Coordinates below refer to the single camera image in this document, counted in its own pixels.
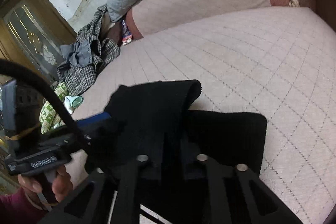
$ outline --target black cable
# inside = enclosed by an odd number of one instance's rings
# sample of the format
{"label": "black cable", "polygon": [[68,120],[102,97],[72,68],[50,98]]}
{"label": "black cable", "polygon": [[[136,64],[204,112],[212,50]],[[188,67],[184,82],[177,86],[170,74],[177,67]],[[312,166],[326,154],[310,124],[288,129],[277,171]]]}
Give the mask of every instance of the black cable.
{"label": "black cable", "polygon": [[70,129],[70,132],[74,133],[80,147],[85,150],[89,149],[84,137],[77,127],[76,122],[72,119],[61,100],[41,77],[29,69],[5,59],[0,59],[0,74],[23,81],[24,83],[39,91],[44,96],[44,98],[49,101],[64,123]]}

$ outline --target blue strip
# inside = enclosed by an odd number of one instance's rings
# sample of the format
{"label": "blue strip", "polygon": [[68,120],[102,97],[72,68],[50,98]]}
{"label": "blue strip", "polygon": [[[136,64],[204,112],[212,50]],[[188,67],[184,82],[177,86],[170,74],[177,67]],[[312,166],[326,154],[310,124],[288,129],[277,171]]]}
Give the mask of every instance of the blue strip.
{"label": "blue strip", "polygon": [[77,121],[77,125],[78,125],[79,128],[82,128],[82,127],[87,126],[88,124],[99,122],[101,120],[110,119],[110,118],[111,118],[111,116],[107,112],[103,112],[103,113],[99,113],[97,115],[94,115],[92,117],[89,117],[89,118],[86,118],[86,119],[83,119],[83,120],[79,120],[79,121]]}

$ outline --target red object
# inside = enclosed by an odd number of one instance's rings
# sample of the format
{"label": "red object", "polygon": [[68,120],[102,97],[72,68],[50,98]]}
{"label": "red object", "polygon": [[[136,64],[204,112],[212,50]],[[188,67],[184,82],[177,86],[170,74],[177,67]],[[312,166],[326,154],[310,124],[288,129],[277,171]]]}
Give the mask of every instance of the red object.
{"label": "red object", "polygon": [[0,196],[0,216],[2,223],[36,224],[46,213],[46,211],[39,210],[31,205],[22,188],[13,195]]}
{"label": "red object", "polygon": [[127,23],[126,23],[125,19],[123,19],[121,21],[121,24],[122,24],[122,27],[123,27],[122,42],[123,42],[123,45],[127,45],[127,44],[132,42],[132,34],[129,31],[129,29],[127,28]]}

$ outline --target metal screw head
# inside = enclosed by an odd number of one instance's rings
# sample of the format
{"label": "metal screw head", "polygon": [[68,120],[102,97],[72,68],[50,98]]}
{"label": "metal screw head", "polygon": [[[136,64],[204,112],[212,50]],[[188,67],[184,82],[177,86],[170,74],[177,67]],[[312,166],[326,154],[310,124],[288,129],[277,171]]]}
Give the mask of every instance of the metal screw head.
{"label": "metal screw head", "polygon": [[196,159],[199,160],[199,161],[206,161],[206,160],[208,160],[208,156],[205,155],[205,154],[198,154],[196,156]]}
{"label": "metal screw head", "polygon": [[148,156],[147,155],[138,155],[136,160],[140,161],[140,162],[144,162],[144,161],[148,160]]}
{"label": "metal screw head", "polygon": [[244,171],[248,170],[248,166],[246,164],[238,164],[236,166],[236,168],[240,172],[244,172]]}

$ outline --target decorative glass pattern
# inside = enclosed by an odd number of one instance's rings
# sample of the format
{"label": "decorative glass pattern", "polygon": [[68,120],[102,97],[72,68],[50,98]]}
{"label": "decorative glass pattern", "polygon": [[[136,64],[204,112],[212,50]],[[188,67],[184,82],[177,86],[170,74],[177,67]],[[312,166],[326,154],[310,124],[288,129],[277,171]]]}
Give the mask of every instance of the decorative glass pattern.
{"label": "decorative glass pattern", "polygon": [[64,61],[60,43],[41,24],[28,5],[21,2],[12,8],[4,21],[16,43],[35,67],[50,82],[58,79],[57,66]]}

